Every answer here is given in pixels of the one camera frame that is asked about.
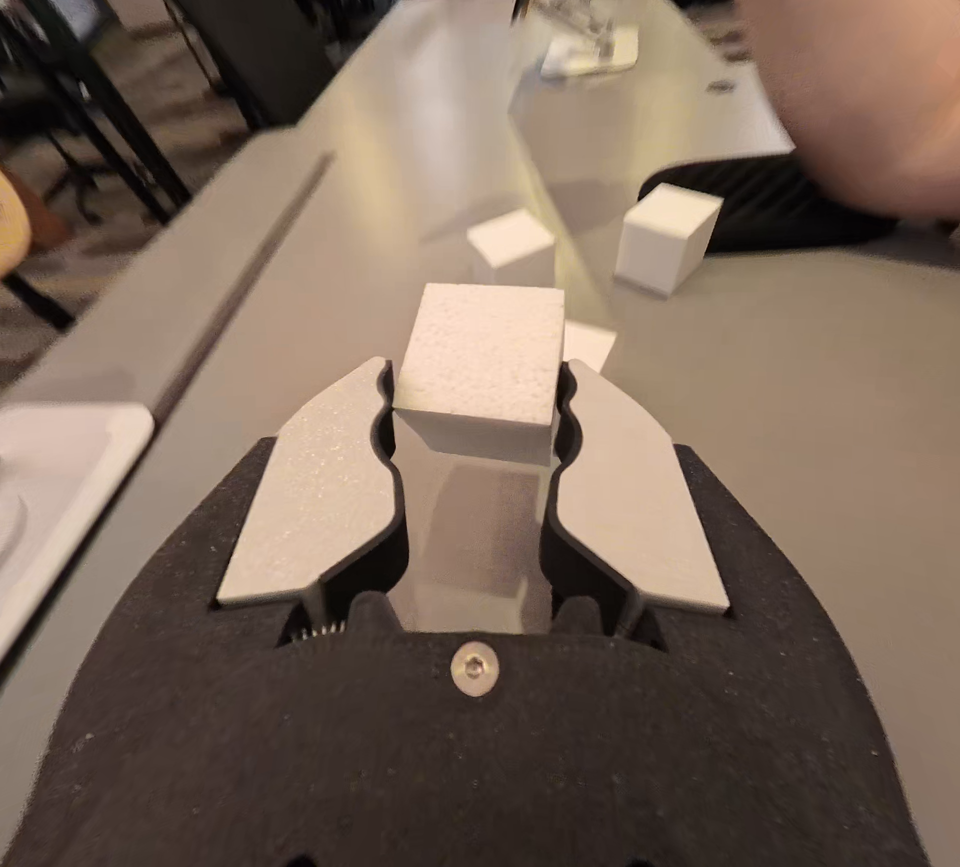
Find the person's right forearm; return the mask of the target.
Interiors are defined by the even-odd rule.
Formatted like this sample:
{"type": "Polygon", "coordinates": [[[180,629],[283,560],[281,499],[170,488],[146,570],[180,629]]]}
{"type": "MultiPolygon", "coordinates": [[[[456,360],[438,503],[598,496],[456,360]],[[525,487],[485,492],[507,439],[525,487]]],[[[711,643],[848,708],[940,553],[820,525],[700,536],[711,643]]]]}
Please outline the person's right forearm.
{"type": "Polygon", "coordinates": [[[958,222],[958,0],[735,0],[767,97],[832,199],[958,222]]]}

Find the black wrist rest pad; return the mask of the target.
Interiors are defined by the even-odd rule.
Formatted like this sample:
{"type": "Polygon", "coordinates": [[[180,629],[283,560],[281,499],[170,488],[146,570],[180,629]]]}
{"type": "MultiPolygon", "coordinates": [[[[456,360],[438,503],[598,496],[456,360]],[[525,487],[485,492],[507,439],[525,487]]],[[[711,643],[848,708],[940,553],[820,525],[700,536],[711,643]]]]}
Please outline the black wrist rest pad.
{"type": "Polygon", "coordinates": [[[795,152],[666,167],[642,183],[637,200],[661,185],[723,200],[706,247],[710,256],[856,246],[889,236],[900,223],[834,201],[795,152]]]}

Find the black office chair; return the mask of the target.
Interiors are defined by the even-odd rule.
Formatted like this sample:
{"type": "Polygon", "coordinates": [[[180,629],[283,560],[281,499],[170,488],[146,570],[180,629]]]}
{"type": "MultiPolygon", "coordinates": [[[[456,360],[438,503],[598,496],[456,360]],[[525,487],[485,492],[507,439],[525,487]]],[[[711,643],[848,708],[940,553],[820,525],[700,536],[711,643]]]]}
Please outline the black office chair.
{"type": "Polygon", "coordinates": [[[298,124],[335,76],[295,0],[174,0],[254,130],[298,124]]]}

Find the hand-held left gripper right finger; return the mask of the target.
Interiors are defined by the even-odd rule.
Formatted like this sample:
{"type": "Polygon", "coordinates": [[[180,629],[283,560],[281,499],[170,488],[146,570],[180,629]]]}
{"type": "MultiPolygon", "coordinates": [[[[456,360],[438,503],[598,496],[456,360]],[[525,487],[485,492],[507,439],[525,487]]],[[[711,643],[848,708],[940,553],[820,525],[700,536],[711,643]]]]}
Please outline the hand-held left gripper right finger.
{"type": "Polygon", "coordinates": [[[675,444],[638,401],[565,361],[538,561],[551,628],[585,598],[594,629],[632,635],[650,609],[725,617],[731,601],[675,444]]]}

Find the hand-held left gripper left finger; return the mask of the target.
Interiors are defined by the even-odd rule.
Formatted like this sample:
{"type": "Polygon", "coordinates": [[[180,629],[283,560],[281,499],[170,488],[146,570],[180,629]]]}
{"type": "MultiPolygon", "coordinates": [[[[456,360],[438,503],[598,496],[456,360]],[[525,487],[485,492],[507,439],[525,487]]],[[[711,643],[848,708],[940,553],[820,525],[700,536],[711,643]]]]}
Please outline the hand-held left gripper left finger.
{"type": "Polygon", "coordinates": [[[333,629],[355,597],[399,584],[410,549],[392,460],[393,395],[393,364],[375,356],[282,426],[223,573],[219,606],[290,600],[313,629],[333,629]]]}

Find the white foam cube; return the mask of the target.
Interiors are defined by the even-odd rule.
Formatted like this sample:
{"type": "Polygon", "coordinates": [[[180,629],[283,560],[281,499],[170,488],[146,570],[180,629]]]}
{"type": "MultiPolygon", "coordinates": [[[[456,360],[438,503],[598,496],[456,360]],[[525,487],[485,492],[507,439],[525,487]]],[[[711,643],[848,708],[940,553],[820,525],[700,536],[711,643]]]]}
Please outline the white foam cube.
{"type": "Polygon", "coordinates": [[[556,285],[556,237],[528,210],[469,227],[465,238],[474,285],[556,285]]]}
{"type": "Polygon", "coordinates": [[[562,360],[578,360],[595,373],[603,373],[618,334],[599,326],[566,321],[563,329],[562,360]]]}
{"type": "Polygon", "coordinates": [[[433,452],[547,466],[565,325],[560,288],[427,283],[394,412],[433,452]]]}
{"type": "Polygon", "coordinates": [[[669,298],[701,265],[724,200],[661,183],[623,217],[614,278],[669,298]]]}

